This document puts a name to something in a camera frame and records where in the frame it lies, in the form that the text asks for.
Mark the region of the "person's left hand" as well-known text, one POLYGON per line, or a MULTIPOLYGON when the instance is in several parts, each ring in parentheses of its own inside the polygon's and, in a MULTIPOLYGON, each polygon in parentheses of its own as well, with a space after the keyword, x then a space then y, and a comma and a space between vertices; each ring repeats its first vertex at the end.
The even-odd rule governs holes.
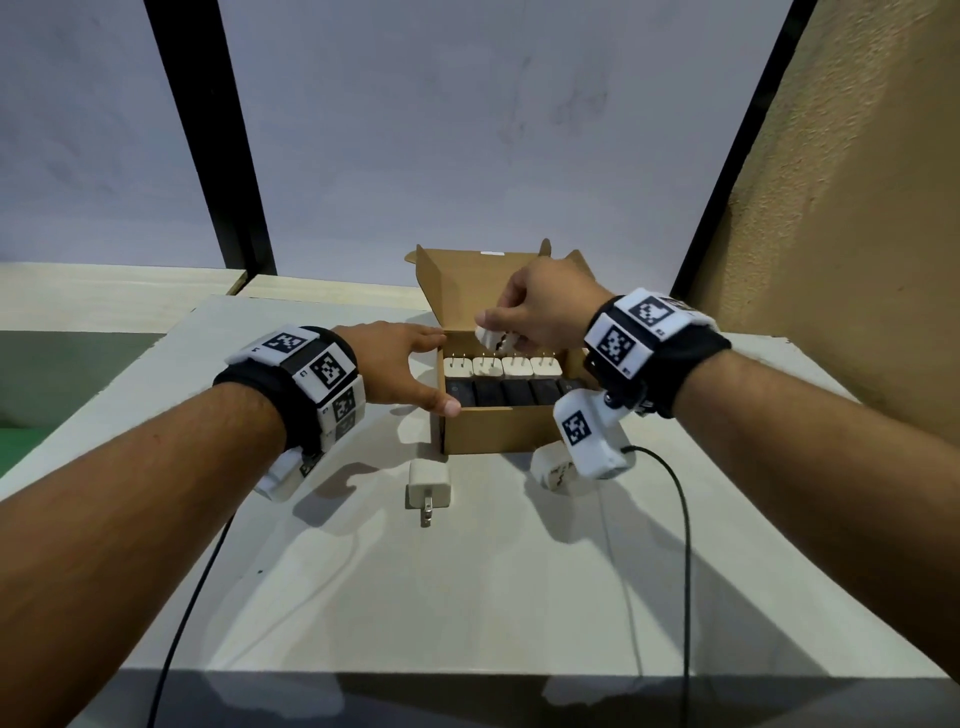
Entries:
POLYGON ((351 347, 366 399, 376 405, 410 406, 407 387, 428 386, 414 378, 410 357, 437 351, 447 341, 440 328, 410 322, 338 325, 331 332, 351 347))

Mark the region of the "person's right hand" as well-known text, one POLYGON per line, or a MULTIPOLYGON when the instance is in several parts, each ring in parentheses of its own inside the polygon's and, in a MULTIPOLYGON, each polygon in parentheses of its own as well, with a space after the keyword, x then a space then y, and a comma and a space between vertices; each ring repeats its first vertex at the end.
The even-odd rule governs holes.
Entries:
POLYGON ((595 314, 615 297, 571 260, 549 257, 514 272, 506 288, 527 290, 529 352, 523 355, 528 356, 580 349, 595 314))

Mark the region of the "brown cardboard box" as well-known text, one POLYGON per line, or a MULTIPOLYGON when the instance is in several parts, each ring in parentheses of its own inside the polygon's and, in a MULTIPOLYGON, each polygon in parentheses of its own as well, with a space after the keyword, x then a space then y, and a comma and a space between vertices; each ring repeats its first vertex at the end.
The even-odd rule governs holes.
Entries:
MULTIPOLYGON (((437 355, 438 383, 447 384, 447 358, 490 357, 476 336, 475 316, 492 308, 512 275, 537 258, 548 259, 551 246, 544 239, 538 252, 428 249, 408 253, 416 280, 446 336, 437 355)), ((526 453, 560 440, 552 405, 517 407, 462 406, 455 418, 439 425, 445 455, 526 453)))

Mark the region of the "person's left forearm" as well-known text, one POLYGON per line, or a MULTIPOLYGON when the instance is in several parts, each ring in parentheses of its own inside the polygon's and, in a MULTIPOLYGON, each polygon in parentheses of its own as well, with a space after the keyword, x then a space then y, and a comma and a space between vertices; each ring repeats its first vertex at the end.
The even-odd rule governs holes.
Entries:
POLYGON ((71 722, 285 442, 263 394, 220 384, 0 501, 0 725, 71 722))

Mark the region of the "person's right forearm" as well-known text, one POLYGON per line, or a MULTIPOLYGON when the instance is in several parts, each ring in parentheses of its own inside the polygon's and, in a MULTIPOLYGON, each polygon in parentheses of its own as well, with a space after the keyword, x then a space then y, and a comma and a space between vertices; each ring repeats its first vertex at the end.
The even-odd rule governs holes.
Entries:
POLYGON ((729 349, 672 411, 794 547, 960 684, 960 449, 729 349))

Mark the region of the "black frame post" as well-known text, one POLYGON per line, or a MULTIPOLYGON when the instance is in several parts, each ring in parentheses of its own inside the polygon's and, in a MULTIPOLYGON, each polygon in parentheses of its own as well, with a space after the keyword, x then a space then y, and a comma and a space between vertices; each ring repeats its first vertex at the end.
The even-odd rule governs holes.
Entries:
POLYGON ((218 0, 143 0, 224 265, 278 273, 218 0))
POLYGON ((818 0, 791 0, 771 54, 750 97, 743 120, 680 265, 670 291, 673 298, 685 300, 690 296, 697 274, 721 225, 735 182, 758 138, 817 3, 818 0))

